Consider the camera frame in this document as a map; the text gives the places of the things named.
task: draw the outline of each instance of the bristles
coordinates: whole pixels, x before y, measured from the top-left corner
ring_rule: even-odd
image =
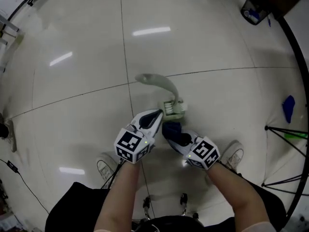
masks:
[[[182,112],[184,112],[188,109],[187,104],[182,103],[182,102],[179,102],[175,106],[178,106],[178,107],[176,107],[176,111],[173,109],[174,105],[173,105],[172,101],[171,102],[165,102],[164,108],[165,108],[166,115],[179,114],[179,113],[182,113]]]

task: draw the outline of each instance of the gray plastic object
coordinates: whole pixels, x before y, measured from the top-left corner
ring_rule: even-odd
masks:
[[[169,80],[167,77],[159,74],[139,74],[135,76],[135,80],[146,84],[161,87],[175,96],[174,104],[177,104],[179,101],[179,94],[176,86]]]

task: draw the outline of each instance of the black pants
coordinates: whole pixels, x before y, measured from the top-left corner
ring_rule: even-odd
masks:
[[[249,182],[257,193],[261,196],[271,224],[276,231],[280,231],[286,217],[285,208],[282,201],[271,192]],[[107,189],[90,189],[81,183],[74,182],[67,193],[51,210],[45,225],[45,232],[75,231],[93,232],[104,200],[108,194]],[[231,217],[224,222],[198,228],[201,226],[193,218],[172,216],[155,218],[144,225],[139,231],[151,232],[149,228],[154,228],[151,224],[168,224],[167,231],[205,231],[205,232],[234,232],[235,219]]]

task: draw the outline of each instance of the blue object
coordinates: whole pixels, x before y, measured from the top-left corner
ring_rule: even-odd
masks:
[[[182,125],[179,122],[164,122],[162,134],[166,139],[179,143],[182,139]]]
[[[285,119],[289,124],[291,123],[294,106],[295,106],[295,100],[292,95],[286,98],[286,100],[282,104]]]
[[[254,11],[253,9],[249,10],[250,15],[254,16],[257,20],[260,20],[260,15],[258,12]]]

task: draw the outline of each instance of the black cable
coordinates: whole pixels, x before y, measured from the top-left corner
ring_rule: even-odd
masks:
[[[121,163],[118,164],[118,166],[117,166],[117,168],[116,168],[114,174],[112,175],[112,180],[110,181],[110,184],[108,185],[108,188],[107,188],[107,189],[110,189],[110,188],[111,188],[112,182],[114,181],[114,179],[115,179],[115,177],[116,177],[118,171],[120,170],[120,168],[122,167],[122,165],[123,165],[124,163],[125,163],[125,161],[123,161],[123,162],[121,162]]]
[[[105,183],[103,184],[103,186],[102,186],[100,189],[103,189],[103,187],[106,185],[106,183],[109,182],[109,180],[112,178],[112,180],[111,180],[109,186],[107,187],[108,189],[111,188],[112,182],[114,181],[114,179],[115,179],[115,177],[116,177],[116,175],[117,175],[119,169],[121,168],[121,166],[122,166],[124,163],[125,163],[125,162],[123,161],[123,162],[120,162],[120,163],[118,164],[118,166],[117,166],[115,172],[107,179],[107,181],[105,181]]]
[[[110,169],[112,169],[112,167],[111,167],[110,165],[108,165],[108,164],[107,164],[105,161],[103,161],[103,160],[98,160],[98,161],[97,161],[97,169],[98,169],[98,163],[99,163],[100,161],[102,161],[106,166],[108,166]]]
[[[8,167],[9,167],[9,165],[8,165],[8,163],[7,162],[5,162],[4,160],[2,160],[2,159],[0,159],[1,161],[3,161]],[[19,176],[21,177],[21,179],[23,180],[23,182],[25,183],[25,181],[24,181],[24,179],[23,179],[23,177],[21,176],[21,174],[20,174],[20,172],[17,170],[17,168],[16,168],[16,170],[14,170],[14,169],[12,169],[15,173],[17,173],[17,174],[19,174]],[[40,200],[38,199],[38,197],[33,193],[33,191],[31,191],[31,189],[30,189],[30,187],[28,187],[28,185],[25,183],[25,185],[26,185],[26,187],[29,189],[29,191],[33,194],[33,196],[39,201],[39,203],[40,203],[40,205],[44,208],[44,210],[47,212],[47,214],[49,214],[49,212],[48,212],[48,210],[42,205],[42,203],[40,202]]]
[[[273,190],[276,190],[276,191],[285,192],[285,193],[296,194],[296,192],[292,192],[292,191],[286,191],[286,190],[281,190],[281,189],[277,189],[277,188],[271,188],[271,187],[268,187],[268,186],[264,186],[264,187],[269,188],[269,189],[273,189]],[[301,196],[309,197],[309,194],[302,193]]]
[[[23,182],[25,183],[23,177],[21,176],[21,174],[18,172],[19,176],[21,177],[21,179],[23,180]],[[33,194],[33,196],[39,201],[40,205],[44,208],[44,210],[47,212],[47,214],[49,214],[48,210],[42,205],[42,203],[40,202],[40,200],[38,199],[37,196],[35,196],[35,194],[31,191],[31,189],[28,187],[29,191]]]

